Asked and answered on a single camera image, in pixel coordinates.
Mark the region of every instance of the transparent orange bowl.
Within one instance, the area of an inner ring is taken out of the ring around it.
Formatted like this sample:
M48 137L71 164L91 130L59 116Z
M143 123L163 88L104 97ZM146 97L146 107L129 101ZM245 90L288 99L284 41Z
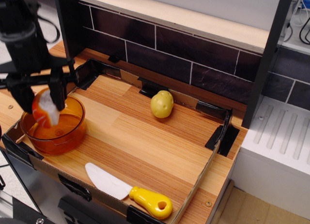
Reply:
M76 148L86 133L85 108L75 97L68 96L60 112L58 125L39 126L32 114L24 112L20 125L34 147L46 154L59 155Z

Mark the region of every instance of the black tile backsplash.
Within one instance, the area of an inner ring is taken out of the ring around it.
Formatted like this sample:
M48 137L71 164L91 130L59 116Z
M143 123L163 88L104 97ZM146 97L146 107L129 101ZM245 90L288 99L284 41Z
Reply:
M261 56L240 51L235 75L254 82L261 58Z
M87 47L126 61L125 41L90 29L84 30Z
M189 84L189 61L129 42L127 57L129 63Z
M310 55L281 47L273 72L310 83Z
M193 65L191 84L244 104L253 87L249 81L197 64Z
M310 85L296 81L287 103L310 110Z
M80 18L82 19L82 23L84 27L93 28L92 16L90 7L87 5L79 4L80 10Z
M159 51L234 74L239 51L231 47L163 27L156 28L156 43Z
M310 110L310 55L280 47L263 95Z
M286 102L294 80L277 74L268 74L267 84L262 94L264 96Z
M135 42L155 47L155 26L146 22L92 7L95 30Z
M247 103L261 56L82 2L80 12L89 48Z

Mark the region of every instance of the potato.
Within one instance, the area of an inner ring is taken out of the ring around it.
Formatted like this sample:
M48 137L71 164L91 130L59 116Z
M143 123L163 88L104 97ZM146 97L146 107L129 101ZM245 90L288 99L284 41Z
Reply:
M170 115L173 108L173 96L170 92L159 91L151 99L151 111L157 118L166 118Z

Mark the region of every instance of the cardboard floor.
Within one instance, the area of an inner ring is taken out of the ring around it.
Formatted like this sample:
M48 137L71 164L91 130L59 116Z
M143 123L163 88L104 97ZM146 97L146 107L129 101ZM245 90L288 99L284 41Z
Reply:
M228 200L223 200L221 214L212 220L212 224L310 224L310 220L299 217L279 207L270 205L235 187Z

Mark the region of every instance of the yellow knife handle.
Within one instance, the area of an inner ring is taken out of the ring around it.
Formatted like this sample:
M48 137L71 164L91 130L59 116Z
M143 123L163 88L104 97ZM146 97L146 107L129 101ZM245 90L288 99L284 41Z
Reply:
M130 191L129 197L146 208L153 217L159 220L167 218L172 212L172 202L163 194L135 186Z

